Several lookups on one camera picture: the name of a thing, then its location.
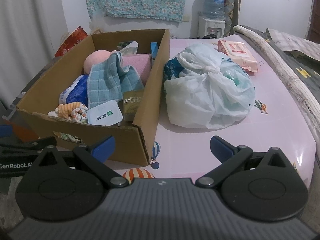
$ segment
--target black circular disc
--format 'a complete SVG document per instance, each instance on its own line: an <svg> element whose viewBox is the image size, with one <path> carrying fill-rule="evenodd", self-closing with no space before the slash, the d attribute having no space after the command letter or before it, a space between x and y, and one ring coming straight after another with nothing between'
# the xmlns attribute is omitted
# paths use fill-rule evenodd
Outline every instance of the black circular disc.
<svg viewBox="0 0 320 240"><path fill-rule="evenodd" d="M238 214L268 222L297 215L308 200L308 191L299 175L274 166L231 175L223 182L221 195Z"/></svg>
<svg viewBox="0 0 320 240"><path fill-rule="evenodd" d="M39 220L64 221L83 216L102 200L104 189L94 175L70 168L28 173L16 190L16 201L24 215Z"/></svg>

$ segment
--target blue checkered towel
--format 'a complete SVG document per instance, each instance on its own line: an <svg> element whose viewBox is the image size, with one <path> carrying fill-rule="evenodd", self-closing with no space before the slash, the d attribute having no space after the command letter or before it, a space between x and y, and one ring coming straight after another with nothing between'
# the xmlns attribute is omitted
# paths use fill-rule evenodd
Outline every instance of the blue checkered towel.
<svg viewBox="0 0 320 240"><path fill-rule="evenodd" d="M123 93L143 89L133 66L121 67L121 52L112 53L104 62L94 65L88 78L88 108L110 100L123 99Z"/></svg>

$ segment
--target metal screw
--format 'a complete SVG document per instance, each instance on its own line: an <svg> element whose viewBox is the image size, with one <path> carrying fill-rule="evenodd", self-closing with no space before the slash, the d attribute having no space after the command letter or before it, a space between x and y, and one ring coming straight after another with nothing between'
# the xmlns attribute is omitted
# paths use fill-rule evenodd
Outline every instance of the metal screw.
<svg viewBox="0 0 320 240"><path fill-rule="evenodd" d="M113 184L113 185L123 185L127 182L127 180L124 178L124 177L113 177L110 182Z"/></svg>
<svg viewBox="0 0 320 240"><path fill-rule="evenodd" d="M214 179L210 177L202 177L199 179L199 183L205 186L210 186L214 183Z"/></svg>

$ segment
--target orange and white balloon print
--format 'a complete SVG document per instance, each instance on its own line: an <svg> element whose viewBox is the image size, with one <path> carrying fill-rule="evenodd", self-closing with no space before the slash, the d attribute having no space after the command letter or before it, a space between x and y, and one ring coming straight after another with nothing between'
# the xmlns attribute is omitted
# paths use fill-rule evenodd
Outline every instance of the orange and white balloon print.
<svg viewBox="0 0 320 240"><path fill-rule="evenodd" d="M134 168L126 171L123 174L123 177L125 177L129 181L129 183L132 182L133 178L145 178L145 179L155 178L155 176L151 172L145 169L140 169L140 168Z"/></svg>

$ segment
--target pink round object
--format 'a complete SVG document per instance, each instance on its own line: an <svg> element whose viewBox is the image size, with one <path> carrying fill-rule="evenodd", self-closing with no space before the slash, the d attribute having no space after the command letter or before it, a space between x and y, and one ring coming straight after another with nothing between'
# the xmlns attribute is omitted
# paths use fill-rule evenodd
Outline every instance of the pink round object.
<svg viewBox="0 0 320 240"><path fill-rule="evenodd" d="M107 50L97 50L94 53L90 54L84 61L83 69L84 73L89 75L90 70L93 65L104 62L110 57L111 53Z"/></svg>

